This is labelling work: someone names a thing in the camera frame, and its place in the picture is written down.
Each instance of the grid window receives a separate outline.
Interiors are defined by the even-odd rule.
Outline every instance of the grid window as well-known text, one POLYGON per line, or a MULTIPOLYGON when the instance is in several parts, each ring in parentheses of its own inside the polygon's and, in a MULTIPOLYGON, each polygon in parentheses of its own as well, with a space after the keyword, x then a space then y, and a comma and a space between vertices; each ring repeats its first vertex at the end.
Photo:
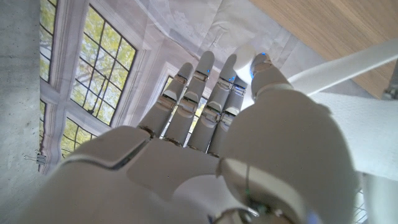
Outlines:
POLYGON ((44 116, 45 116, 45 109, 46 109, 46 103, 44 103, 42 100, 40 100, 40 124, 39 124, 39 145, 40 145, 40 151, 43 148, 43 138, 44 138, 44 116))
POLYGON ((364 197, 362 189, 355 195, 355 205, 354 205, 354 223, 360 224, 368 219, 365 210, 364 197))
POLYGON ((57 0, 40 0, 40 77, 49 82, 57 0))
POLYGON ((76 148, 96 136, 81 128, 71 119, 67 118, 61 139, 62 157, 66 158, 76 148))
MULTIPOLYGON (((163 87, 162 93, 166 90, 166 88, 169 86, 169 84, 171 83, 172 80, 173 80, 172 77, 169 77, 169 78, 167 79, 167 81, 166 81, 166 83, 165 83, 165 85, 164 85, 164 87, 163 87)), ((204 109, 205 106, 206 106, 206 103, 207 103, 207 99, 204 98, 204 97, 201 97, 201 98, 200 98, 200 101, 199 101, 198 109, 197 109, 197 111, 195 112, 195 116, 193 117, 193 121, 192 121, 192 124, 191 124, 191 126, 190 126, 190 129, 189 129, 187 138, 185 139, 184 147, 187 145, 187 142, 188 142, 188 140, 189 140, 189 138, 190 138, 190 136, 191 136, 191 134, 192 134, 193 129, 195 128, 195 126, 196 126, 196 124, 197 124, 197 122, 198 122, 198 120, 199 120, 199 117, 200 117, 200 115, 201 115, 201 112, 203 111, 203 109, 204 109)), ((161 139, 163 138, 164 134, 166 133, 166 130, 167 130, 167 128, 169 127, 169 124, 170 124, 170 122, 171 122, 171 120, 172 120, 172 118, 173 118, 173 115, 174 115, 174 113, 175 113, 176 110, 177 110, 177 107, 174 108, 174 110, 173 110, 173 112, 172 112, 172 115, 171 115, 171 117, 170 117, 170 119, 169 119, 169 122, 167 123, 167 125, 166 125, 165 129, 163 130, 162 134, 160 135, 160 138, 161 138, 161 139)))
POLYGON ((110 125, 135 54, 136 49, 90 6, 71 99, 110 125))

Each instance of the green foliage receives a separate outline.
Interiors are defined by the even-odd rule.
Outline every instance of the green foliage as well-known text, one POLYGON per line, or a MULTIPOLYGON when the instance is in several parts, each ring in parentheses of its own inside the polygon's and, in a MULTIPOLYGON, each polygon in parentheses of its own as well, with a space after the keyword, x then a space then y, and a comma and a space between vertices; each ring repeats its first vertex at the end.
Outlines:
POLYGON ((105 24, 101 46, 113 57, 116 57, 120 42, 120 35, 108 24, 105 24))
POLYGON ((49 81, 49 70, 50 61, 48 61, 43 55, 40 55, 40 77, 42 77, 46 82, 49 81))
POLYGON ((128 75, 128 71, 124 69, 120 63, 116 62, 113 68, 111 82, 113 82, 119 89, 123 89, 124 83, 126 82, 126 78, 128 75))
POLYGON ((109 78, 112 70, 114 59, 106 53, 103 49, 99 50, 97 63, 95 69, 97 69, 101 74, 109 78))
POLYGON ((203 111, 203 109, 204 109, 206 103, 207 103, 207 100, 206 100, 206 99, 204 99, 203 97, 200 98, 199 105, 198 105, 198 109, 197 109, 197 111, 196 111, 196 113, 195 113, 196 116, 200 116, 200 115, 201 115, 201 112, 203 111))
POLYGON ((107 103, 109 103, 113 108, 116 108, 120 94, 121 94, 121 91, 118 90, 118 88, 116 88, 115 85, 113 85, 112 83, 109 83, 108 88, 105 93, 104 100, 107 103))
POLYGON ((79 127, 77 130, 76 142, 79 144, 83 144, 84 142, 89 141, 91 139, 91 136, 92 134, 79 127))
POLYGON ((44 121, 45 103, 40 100, 40 120, 44 121))
POLYGON ((190 133, 192 133, 193 129, 194 129, 195 126, 197 125, 197 122, 198 122, 198 117, 197 117, 197 116, 194 116, 194 117, 193 117, 193 122, 192 122, 192 124, 191 124, 191 127, 189 128, 189 132, 190 132, 190 133))
POLYGON ((85 32, 97 43, 100 42, 103 24, 104 20, 101 18, 101 16, 98 15, 94 9, 89 7, 85 22, 85 32))
POLYGON ((65 121, 65 129, 61 139, 62 157, 66 158, 69 153, 73 152, 80 144, 89 141, 92 134, 84 130, 71 119, 65 121))
POLYGON ((82 59, 86 60, 86 62, 88 62, 91 66, 94 66, 98 48, 98 44, 88 38, 86 34, 83 35, 83 43, 81 45, 80 56, 82 57, 82 59))
POLYGON ((167 89, 167 87, 169 87, 170 83, 173 81, 172 77, 168 77, 166 84, 163 87, 162 93, 167 89))
POLYGON ((136 50, 134 50, 133 47, 131 47, 131 45, 129 45, 124 39, 122 39, 118 53, 118 61, 120 61, 124 67, 130 69, 130 65, 135 54, 136 50))
POLYGON ((39 136, 44 136, 44 122, 40 121, 39 124, 39 136))
POLYGON ((76 79, 82 84, 88 86, 90 83, 91 74, 93 73, 93 68, 84 62, 81 58, 78 61, 78 68, 76 71, 76 79))
POLYGON ((93 91, 95 94, 99 95, 104 81, 105 77, 99 74, 97 71, 95 71, 93 81, 91 82, 90 85, 90 90, 93 91))
POLYGON ((54 32, 55 7, 47 0, 40 0, 40 23, 51 34, 54 32))
POLYGON ((110 124, 114 110, 110 105, 102 102, 101 108, 99 109, 97 118, 102 120, 105 124, 110 124))
POLYGON ((51 58, 51 49, 52 49, 52 35, 40 26, 39 30, 40 35, 40 52, 44 54, 46 57, 51 58))
POLYGON ((73 90, 70 98, 74 100, 80 106, 83 106, 85 98, 86 98, 87 88, 82 84, 75 81, 73 84, 73 90))
POLYGON ((74 123, 71 119, 67 118, 65 122, 65 129, 63 130, 63 135, 74 139, 77 132, 77 124, 74 123))
POLYGON ((136 51, 104 22, 104 19, 90 7, 80 53, 80 57, 89 64, 79 59, 76 73, 76 79, 85 86, 75 82, 71 99, 102 122, 110 124, 121 90, 126 83, 129 72, 127 69, 130 68, 136 51))

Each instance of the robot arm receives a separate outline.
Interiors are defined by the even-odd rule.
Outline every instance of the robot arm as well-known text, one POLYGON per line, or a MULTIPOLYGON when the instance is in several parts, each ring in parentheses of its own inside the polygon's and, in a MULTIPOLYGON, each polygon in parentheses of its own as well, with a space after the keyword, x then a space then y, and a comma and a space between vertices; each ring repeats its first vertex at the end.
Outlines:
POLYGON ((137 128, 82 144, 20 223, 350 223, 357 180, 329 111, 266 55, 243 52, 227 59, 188 147, 211 52, 193 78, 180 69, 137 128), (240 113, 248 79, 255 104, 240 113))

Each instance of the wall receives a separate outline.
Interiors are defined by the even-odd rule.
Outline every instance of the wall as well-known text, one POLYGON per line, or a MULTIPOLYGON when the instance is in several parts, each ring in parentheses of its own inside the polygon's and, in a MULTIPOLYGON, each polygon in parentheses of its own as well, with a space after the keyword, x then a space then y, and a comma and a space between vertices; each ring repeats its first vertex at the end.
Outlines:
POLYGON ((39 1, 0 2, 0 223, 13 223, 45 176, 39 149, 39 1))

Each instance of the wooden surface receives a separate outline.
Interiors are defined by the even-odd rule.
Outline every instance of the wooden surface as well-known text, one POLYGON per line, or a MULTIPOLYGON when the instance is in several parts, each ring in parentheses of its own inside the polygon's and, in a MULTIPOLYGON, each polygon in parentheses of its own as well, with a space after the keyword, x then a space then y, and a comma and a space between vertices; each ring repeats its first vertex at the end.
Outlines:
MULTIPOLYGON (((333 60, 398 37, 398 0, 250 0, 282 27, 333 60)), ((380 98, 395 62, 353 80, 380 98)))

